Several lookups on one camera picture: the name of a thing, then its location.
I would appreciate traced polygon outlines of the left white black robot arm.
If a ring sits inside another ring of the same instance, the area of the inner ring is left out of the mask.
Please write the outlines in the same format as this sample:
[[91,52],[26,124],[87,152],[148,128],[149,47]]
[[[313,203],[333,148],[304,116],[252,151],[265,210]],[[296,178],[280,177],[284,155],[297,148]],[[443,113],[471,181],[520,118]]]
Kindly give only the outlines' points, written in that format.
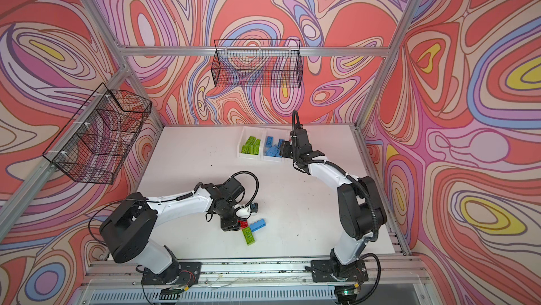
[[197,183],[186,193],[165,197],[144,197],[136,192],[120,201],[116,209],[99,227],[99,234],[117,264],[137,264],[142,269],[141,283],[150,285],[184,285],[198,282],[200,263],[182,264],[172,250],[151,239],[155,228],[165,223],[201,213],[207,221],[220,219],[224,232],[239,231],[241,224],[259,209],[253,198],[243,201],[246,189],[238,176],[231,175],[224,183]]

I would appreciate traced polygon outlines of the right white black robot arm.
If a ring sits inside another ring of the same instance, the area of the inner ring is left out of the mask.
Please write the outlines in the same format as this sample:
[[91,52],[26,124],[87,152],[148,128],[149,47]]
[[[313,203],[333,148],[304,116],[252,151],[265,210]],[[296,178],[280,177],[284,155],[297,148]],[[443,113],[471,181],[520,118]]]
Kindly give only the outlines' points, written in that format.
[[352,175],[314,150],[300,123],[293,125],[290,141],[280,146],[280,154],[291,159],[296,170],[324,182],[337,195],[343,233],[329,259],[311,262],[309,270],[314,281],[363,280],[362,253],[370,242],[378,240],[380,227],[387,223],[374,179]]

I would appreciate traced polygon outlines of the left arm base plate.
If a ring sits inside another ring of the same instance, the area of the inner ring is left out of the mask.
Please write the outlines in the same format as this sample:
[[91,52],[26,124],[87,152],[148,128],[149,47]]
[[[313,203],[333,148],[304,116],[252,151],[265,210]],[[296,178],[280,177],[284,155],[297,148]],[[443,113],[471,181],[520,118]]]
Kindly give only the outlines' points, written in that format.
[[162,273],[156,274],[145,268],[142,273],[142,285],[196,285],[201,275],[202,262],[173,262]]

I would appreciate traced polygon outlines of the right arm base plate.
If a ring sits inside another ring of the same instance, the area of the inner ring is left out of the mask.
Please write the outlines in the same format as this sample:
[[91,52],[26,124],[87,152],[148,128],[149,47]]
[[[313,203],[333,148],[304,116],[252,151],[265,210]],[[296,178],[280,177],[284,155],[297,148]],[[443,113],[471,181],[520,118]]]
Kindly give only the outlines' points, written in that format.
[[312,260],[304,267],[314,282],[357,282],[363,284],[369,280],[363,261],[342,265],[336,259]]

